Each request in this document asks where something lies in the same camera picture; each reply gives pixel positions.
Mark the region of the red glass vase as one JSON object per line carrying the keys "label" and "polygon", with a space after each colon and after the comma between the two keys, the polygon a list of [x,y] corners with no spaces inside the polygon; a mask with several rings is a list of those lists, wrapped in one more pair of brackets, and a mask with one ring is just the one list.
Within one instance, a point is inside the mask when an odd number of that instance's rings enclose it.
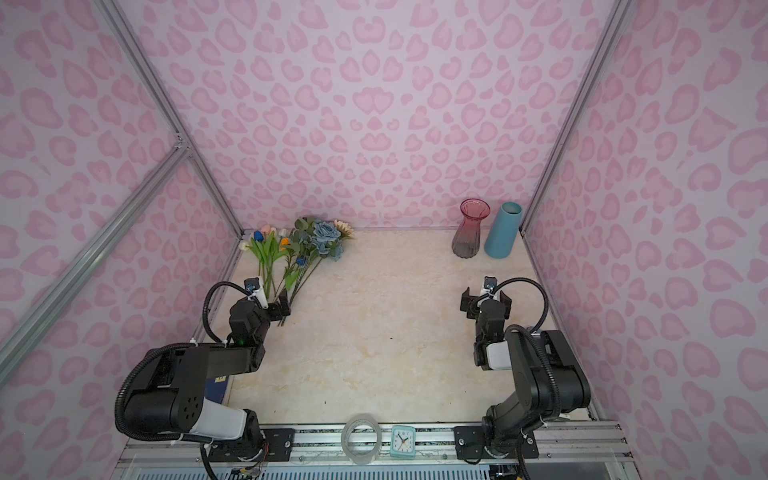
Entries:
{"label": "red glass vase", "polygon": [[470,259],[478,253],[481,224],[490,212],[490,206],[481,199],[470,198],[461,203],[462,220],[452,240],[452,251],[457,257]]}

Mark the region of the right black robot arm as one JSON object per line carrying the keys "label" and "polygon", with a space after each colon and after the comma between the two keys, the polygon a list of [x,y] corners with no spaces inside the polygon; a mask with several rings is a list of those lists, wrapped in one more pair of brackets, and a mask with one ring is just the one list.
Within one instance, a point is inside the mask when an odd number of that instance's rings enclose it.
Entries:
{"label": "right black robot arm", "polygon": [[[531,285],[541,294],[542,313],[532,326],[509,321],[513,301],[503,288],[516,283]],[[474,364],[484,371],[511,371],[514,391],[490,406],[478,426],[453,429],[456,456],[470,465],[513,459],[516,475],[528,479],[526,461],[539,456],[534,432],[591,403],[586,375],[565,335],[542,328],[550,301],[537,281],[487,276],[480,294],[461,294],[460,310],[474,322]]]}

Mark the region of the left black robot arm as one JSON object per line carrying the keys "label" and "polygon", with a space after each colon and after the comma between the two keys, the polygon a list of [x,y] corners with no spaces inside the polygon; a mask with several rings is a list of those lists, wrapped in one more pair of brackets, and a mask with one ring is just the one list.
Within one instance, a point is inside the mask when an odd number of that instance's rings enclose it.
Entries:
{"label": "left black robot arm", "polygon": [[230,308],[230,333],[149,350],[126,376],[115,400],[117,430],[144,442],[187,442],[197,445],[199,460],[213,479],[216,463],[240,462],[236,479],[256,479],[268,462],[289,460],[295,432],[263,429],[251,409],[236,409],[206,396],[216,379],[256,372],[266,354],[270,326],[291,313],[286,290],[268,301],[262,280],[238,286],[241,298]]}

